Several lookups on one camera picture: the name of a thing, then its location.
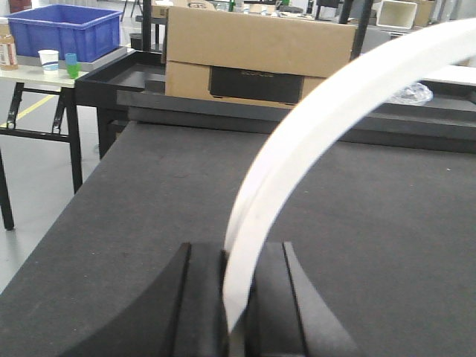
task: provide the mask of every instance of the gray floor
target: gray floor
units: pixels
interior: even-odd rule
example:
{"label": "gray floor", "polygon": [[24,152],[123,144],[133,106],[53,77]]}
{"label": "gray floor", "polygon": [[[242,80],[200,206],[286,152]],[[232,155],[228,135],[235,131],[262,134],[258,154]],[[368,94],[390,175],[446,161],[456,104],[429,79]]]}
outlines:
{"label": "gray floor", "polygon": [[[122,10],[123,3],[99,1],[98,7]],[[122,45],[129,44],[129,33],[141,32],[141,24],[129,17],[131,9],[130,1],[121,23]],[[134,15],[138,14],[140,10],[136,7]],[[13,87],[13,82],[2,80],[0,123],[6,121]],[[43,94],[25,93],[20,112],[44,97]],[[18,127],[48,131],[51,128],[56,104],[57,99],[53,97],[21,118]],[[83,178],[86,180],[99,162],[96,111],[89,107],[78,107],[78,116],[83,153]],[[63,123],[62,130],[67,132],[66,122]],[[3,227],[0,229],[1,293],[71,200],[73,185],[67,144],[0,135],[0,147],[15,219],[14,231],[7,232]]]}

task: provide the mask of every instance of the blue plastic crate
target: blue plastic crate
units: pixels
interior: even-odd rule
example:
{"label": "blue plastic crate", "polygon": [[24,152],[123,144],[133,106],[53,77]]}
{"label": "blue plastic crate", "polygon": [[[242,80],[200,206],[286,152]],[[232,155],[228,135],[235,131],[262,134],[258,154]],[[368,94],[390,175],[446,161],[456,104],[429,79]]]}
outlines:
{"label": "blue plastic crate", "polygon": [[93,62],[119,46],[121,12],[55,4],[7,16],[16,52],[38,57],[38,50],[58,50],[59,58],[75,53],[79,62]]}

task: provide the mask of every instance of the black table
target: black table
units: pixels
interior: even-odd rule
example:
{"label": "black table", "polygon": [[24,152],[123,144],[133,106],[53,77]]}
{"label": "black table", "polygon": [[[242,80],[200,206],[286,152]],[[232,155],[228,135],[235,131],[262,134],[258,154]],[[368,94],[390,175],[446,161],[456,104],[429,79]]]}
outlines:
{"label": "black table", "polygon": [[[56,356],[128,306],[181,242],[223,241],[267,135],[130,123],[0,296],[2,356]],[[288,200],[292,241],[368,356],[476,350],[476,157],[337,143]]]}

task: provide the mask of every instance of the white box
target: white box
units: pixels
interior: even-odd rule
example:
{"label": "white box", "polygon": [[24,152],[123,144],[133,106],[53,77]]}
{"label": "white box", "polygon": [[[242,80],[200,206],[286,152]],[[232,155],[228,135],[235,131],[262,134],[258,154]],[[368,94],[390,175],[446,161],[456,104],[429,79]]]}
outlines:
{"label": "white box", "polygon": [[382,0],[376,24],[386,28],[412,28],[417,8],[414,2]]}

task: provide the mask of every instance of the label on box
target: label on box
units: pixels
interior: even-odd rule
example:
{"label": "label on box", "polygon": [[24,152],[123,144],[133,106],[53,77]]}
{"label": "label on box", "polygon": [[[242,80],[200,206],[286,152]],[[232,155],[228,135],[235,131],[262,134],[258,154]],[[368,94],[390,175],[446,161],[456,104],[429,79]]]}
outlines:
{"label": "label on box", "polygon": [[248,69],[211,67],[210,94],[214,97],[268,100],[296,104],[303,88],[303,77]]}
{"label": "label on box", "polygon": [[0,65],[17,65],[14,43],[0,44]]}

